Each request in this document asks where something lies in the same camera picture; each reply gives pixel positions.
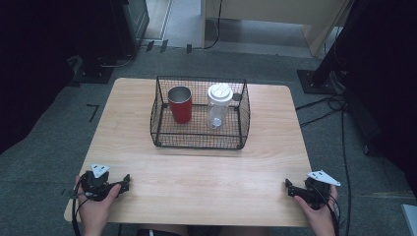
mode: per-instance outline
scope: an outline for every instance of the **person's left hand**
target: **person's left hand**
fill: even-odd
[[[76,177],[76,183],[80,180],[80,176]],[[107,197],[101,201],[96,202],[93,200],[86,201],[87,197],[84,195],[84,190],[80,186],[78,191],[78,200],[81,222],[83,223],[83,235],[84,236],[98,236],[101,235],[105,225],[108,221],[108,216],[110,213],[110,206],[113,204],[114,200],[119,194],[121,185],[117,184],[111,188]]]

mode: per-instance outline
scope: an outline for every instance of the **cable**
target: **cable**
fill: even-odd
[[[223,0],[220,0],[220,6],[218,7],[218,17],[217,17],[217,38],[215,39],[215,42],[209,46],[205,47],[204,49],[211,49],[215,44],[218,42],[218,39],[220,38],[220,16],[221,16],[221,5],[223,3]]]
[[[128,59],[128,61],[125,62],[125,63],[123,63],[123,64],[118,64],[118,65],[100,65],[100,67],[103,67],[103,68],[118,68],[118,67],[124,67],[127,64],[129,64],[132,61],[132,59],[133,59],[133,56],[130,56],[129,59]]]
[[[74,67],[75,67],[75,66],[76,66],[76,64],[77,64],[77,56],[73,56],[73,57],[68,58],[68,59],[67,59],[67,63],[68,63],[68,64],[71,64],[71,68],[73,68],[73,69],[74,69]]]
[[[346,159],[346,146],[344,140],[344,109],[341,110],[341,144],[343,149],[343,161],[344,161],[344,171],[346,173],[346,182],[347,182],[347,218],[346,218],[346,233],[349,235],[350,228],[350,214],[351,214],[351,205],[352,205],[352,191],[350,188],[350,177],[349,170],[347,169],[347,159]]]
[[[118,236],[121,236],[121,235],[122,235],[122,226],[123,226],[123,224],[122,224],[122,223],[120,223],[120,224],[119,224],[119,229],[118,229],[118,231],[117,231],[117,235],[118,235]]]
[[[334,202],[335,209],[337,209],[337,222],[340,223],[341,212],[340,212],[339,203],[332,195],[330,195],[330,197],[331,197],[331,200]]]
[[[162,47],[161,45],[154,45],[152,48],[154,48],[154,47],[157,47],[157,48],[160,48],[160,47]],[[148,48],[148,45],[147,44],[142,44],[140,47],[139,47],[139,50],[141,50],[141,49],[143,49],[143,48]],[[171,49],[185,49],[185,47],[174,47],[174,46],[166,46],[166,48],[171,48]]]
[[[346,108],[346,103],[341,103],[340,100],[334,99],[336,96],[337,95],[334,95],[334,96],[331,96],[331,97],[326,97],[326,98],[320,99],[318,101],[314,101],[314,102],[311,102],[311,103],[308,103],[308,104],[299,106],[299,107],[296,108],[296,110],[300,110],[300,109],[305,108],[305,107],[310,107],[310,106],[313,106],[313,105],[318,104],[318,103],[323,102],[323,101],[327,101],[328,102],[328,106],[331,109],[331,112],[329,112],[328,114],[326,114],[326,115],[324,115],[324,116],[322,116],[320,118],[316,118],[316,119],[314,119],[312,121],[305,122],[305,123],[303,123],[303,124],[300,125],[301,127],[304,127],[304,126],[306,126],[308,124],[311,124],[311,123],[313,123],[313,122],[315,122],[317,120],[323,119],[324,117],[329,116],[329,115],[331,115],[331,114],[333,114],[333,113],[335,113],[337,111],[341,111],[341,142],[342,142],[342,152],[343,152],[343,161],[344,161],[344,169],[345,169],[345,174],[346,174],[347,196],[348,196],[345,236],[348,236],[349,235],[349,230],[350,230],[350,217],[351,217],[351,206],[352,206],[352,198],[351,198],[352,191],[351,191],[351,186],[350,186],[349,170],[347,168],[346,146],[345,146],[345,137],[344,137],[344,111],[345,111],[345,108]],[[337,103],[340,105],[340,107],[337,107],[337,108],[332,107],[330,105],[330,103],[332,101],[337,101]]]
[[[300,127],[305,127],[307,125],[310,125],[313,122],[319,121],[319,120],[321,120],[321,119],[323,119],[323,118],[325,118],[325,117],[327,117],[329,115],[332,115],[332,114],[334,114],[334,113],[336,113],[338,111],[341,111],[343,109],[343,107],[344,107],[344,104],[342,104],[340,100],[334,99],[336,96],[338,96],[338,95],[333,95],[333,96],[330,96],[330,97],[325,97],[325,98],[320,99],[318,101],[314,101],[314,102],[311,102],[311,103],[308,103],[308,104],[305,104],[305,105],[296,107],[295,110],[300,110],[300,109],[303,109],[303,108],[306,108],[306,107],[310,107],[310,106],[313,106],[313,105],[316,105],[318,103],[321,103],[321,102],[326,101],[328,103],[328,107],[331,109],[330,112],[326,113],[325,115],[323,115],[323,116],[321,116],[319,118],[315,118],[315,119],[313,119],[311,121],[307,121],[307,122],[301,123],[300,124]],[[333,106],[331,106],[331,103],[332,102],[337,102],[337,104],[339,105],[339,107],[334,108]]]
[[[77,182],[76,187],[74,188],[73,208],[72,208],[72,221],[71,222],[73,224],[73,229],[74,229],[74,233],[76,234],[76,236],[81,236],[80,228],[79,228],[78,222],[77,222],[77,213],[78,213],[78,210],[76,211],[76,204],[77,204],[78,191],[80,189],[81,181],[82,181],[83,178],[84,178],[84,175],[79,179],[79,181]]]
[[[75,215],[75,217],[76,217],[76,218],[77,218],[77,215],[78,215],[78,211],[79,211],[79,210],[80,210],[80,208],[83,206],[83,204],[85,204],[88,200],[89,200],[89,199],[84,200],[84,201],[83,201],[83,203],[82,203],[82,204],[80,204],[80,205],[78,206],[77,211],[76,211],[76,215]]]

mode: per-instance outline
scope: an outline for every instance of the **black cable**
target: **black cable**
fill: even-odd
[[[215,42],[209,46],[205,47],[204,49],[211,49],[215,44],[218,42],[218,39],[220,38],[220,16],[221,16],[221,5],[223,3],[223,0],[220,0],[220,6],[218,7],[218,17],[217,17],[217,38],[215,39]]]
[[[337,210],[338,210],[337,223],[340,223],[340,216],[341,216],[340,205],[332,195],[330,195],[330,197],[331,197],[331,200],[334,202],[334,204],[337,207]]]
[[[119,224],[119,230],[117,231],[117,235],[118,235],[118,236],[121,236],[121,235],[122,235],[122,226],[123,226],[123,224],[122,224],[122,223],[120,223],[120,224]]]
[[[327,117],[327,116],[329,116],[329,115],[332,115],[332,114],[334,114],[334,113],[336,113],[336,112],[338,112],[338,111],[341,111],[341,110],[343,109],[344,104],[343,104],[343,103],[341,103],[341,100],[334,99],[336,96],[338,96],[338,95],[333,95],[333,96],[330,96],[330,97],[325,97],[325,98],[320,99],[320,100],[318,100],[318,101],[310,102],[310,103],[308,103],[308,104],[305,104],[305,105],[302,105],[302,106],[296,107],[296,108],[295,108],[295,110],[300,110],[300,109],[303,109],[303,108],[306,108],[306,107],[310,107],[310,106],[313,106],[313,105],[316,105],[316,104],[318,104],[318,103],[321,103],[321,102],[326,101],[326,102],[328,103],[328,107],[331,109],[331,111],[330,111],[330,112],[328,112],[327,114],[325,114],[325,115],[323,115],[323,116],[321,116],[321,117],[319,117],[319,118],[315,118],[315,119],[313,119],[313,120],[311,120],[311,121],[307,121],[307,122],[301,123],[301,124],[300,124],[300,127],[305,127],[305,126],[307,126],[307,125],[310,125],[310,124],[311,124],[311,123],[313,123],[313,122],[316,122],[316,121],[318,121],[318,120],[321,120],[321,119],[323,119],[323,118],[325,118],[325,117]],[[337,104],[339,105],[339,107],[334,108],[334,107],[331,105],[331,103],[332,103],[332,102],[337,102]]]
[[[349,228],[350,228],[350,214],[351,214],[351,205],[352,205],[352,191],[350,188],[350,177],[349,171],[347,169],[347,159],[346,159],[346,146],[344,141],[344,109],[341,110],[341,144],[343,149],[343,161],[344,161],[344,171],[346,173],[346,182],[347,182],[347,218],[346,218],[346,233],[345,235],[349,235]]]
[[[100,67],[103,67],[103,68],[118,68],[118,67],[124,67],[127,64],[129,64],[132,61],[132,59],[133,59],[133,56],[129,56],[129,59],[125,63],[117,64],[117,65],[100,65]]]
[[[141,50],[141,49],[147,48],[147,47],[148,47],[148,45],[141,45],[138,50]],[[154,45],[153,47],[160,48],[162,46],[161,45]],[[166,48],[171,48],[171,49],[185,49],[185,47],[174,47],[174,46],[166,46]]]
[[[77,204],[77,195],[78,195],[78,191],[80,189],[82,178],[83,178],[83,176],[77,182],[77,185],[74,188],[74,196],[73,196],[73,208],[72,208],[72,221],[71,222],[73,224],[73,229],[74,229],[74,233],[76,234],[76,236],[81,236],[80,228],[78,226],[78,221],[77,221],[77,212],[78,212],[78,210],[76,212],[76,204]]]
[[[301,124],[300,124],[300,127],[301,127],[301,128],[306,127],[306,126],[310,125],[311,123],[316,122],[316,121],[318,121],[318,120],[322,120],[323,118],[325,118],[325,117],[327,117],[327,116],[329,116],[329,115],[332,115],[332,114],[334,114],[334,113],[336,113],[336,112],[337,112],[337,111],[330,111],[330,112],[326,113],[325,115],[323,115],[323,116],[321,116],[321,117],[319,117],[319,118],[316,118],[316,119],[313,119],[313,120],[311,120],[311,121],[307,121],[307,122],[301,123]]]
[[[82,204],[80,204],[80,205],[78,206],[77,211],[76,211],[76,214],[75,214],[75,217],[76,217],[76,218],[77,218],[77,215],[78,215],[78,211],[79,211],[79,210],[80,210],[80,208],[83,206],[83,204],[85,204],[88,200],[89,200],[89,199],[84,200],[84,201],[83,201],[83,203],[82,203]]]

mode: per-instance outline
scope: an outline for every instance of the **cup rim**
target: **cup rim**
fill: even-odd
[[[182,100],[182,101],[174,101],[174,100],[172,100],[171,98],[170,98],[170,96],[169,96],[169,94],[171,93],[171,91],[173,90],[173,89],[185,89],[186,90],[186,92],[188,92],[190,95],[187,97],[187,99],[185,99],[185,100]],[[170,101],[170,102],[172,102],[172,103],[185,103],[185,102],[187,102],[187,101],[189,101],[190,99],[191,99],[191,97],[192,97],[192,95],[193,95],[193,93],[191,92],[191,90],[188,88],[188,87],[185,87],[185,86],[175,86],[175,87],[172,87],[169,91],[168,91],[168,101]]]

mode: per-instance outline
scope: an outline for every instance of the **black wire basket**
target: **black wire basket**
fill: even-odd
[[[211,129],[207,123],[208,89],[218,83],[229,84],[233,98],[224,125]],[[177,86],[185,86],[192,93],[192,118],[186,124],[174,121],[168,105],[168,92]],[[157,147],[241,149],[248,139],[250,116],[246,80],[158,76],[150,115],[150,135]]]

